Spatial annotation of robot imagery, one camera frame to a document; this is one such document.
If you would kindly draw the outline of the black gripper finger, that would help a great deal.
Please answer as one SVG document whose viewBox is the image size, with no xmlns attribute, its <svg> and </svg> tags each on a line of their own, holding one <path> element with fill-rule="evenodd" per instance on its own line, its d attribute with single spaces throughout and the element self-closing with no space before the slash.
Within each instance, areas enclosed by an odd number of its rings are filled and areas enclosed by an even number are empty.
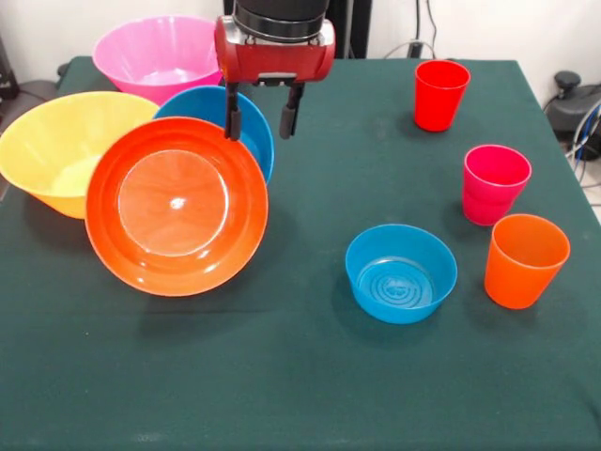
<svg viewBox="0 0 601 451">
<path fill-rule="evenodd" d="M 282 109 L 279 127 L 279 134 L 283 139 L 289 139 L 295 134 L 304 88 L 305 84 L 292 84 L 290 86 L 287 102 Z"/>
<path fill-rule="evenodd" d="M 226 138 L 238 141 L 241 131 L 241 112 L 239 110 L 238 83 L 226 82 L 226 118 L 224 126 L 224 135 Z"/>
</svg>

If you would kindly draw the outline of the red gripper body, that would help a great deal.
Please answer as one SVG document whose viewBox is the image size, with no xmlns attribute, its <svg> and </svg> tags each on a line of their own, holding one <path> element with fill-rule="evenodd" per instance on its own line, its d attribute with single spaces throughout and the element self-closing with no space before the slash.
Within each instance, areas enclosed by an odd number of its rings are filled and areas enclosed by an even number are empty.
<svg viewBox="0 0 601 451">
<path fill-rule="evenodd" d="M 335 55 L 335 30 L 326 20 L 316 37 L 280 43 L 246 34 L 231 16 L 216 21 L 215 51 L 227 83 L 257 84 L 265 80 L 317 82 L 326 78 Z"/>
</svg>

